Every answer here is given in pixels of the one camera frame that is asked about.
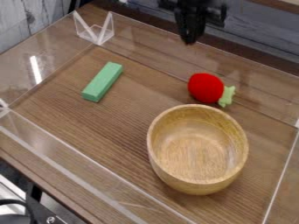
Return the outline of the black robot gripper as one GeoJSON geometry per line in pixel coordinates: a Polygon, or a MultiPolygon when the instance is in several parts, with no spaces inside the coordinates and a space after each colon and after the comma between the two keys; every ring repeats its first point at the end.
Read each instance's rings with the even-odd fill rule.
{"type": "Polygon", "coordinates": [[[160,9],[173,12],[175,22],[185,45],[195,43],[204,34],[205,24],[223,28],[228,15],[224,0],[156,0],[160,9]],[[192,22],[192,38],[188,34],[188,21],[192,22]]]}

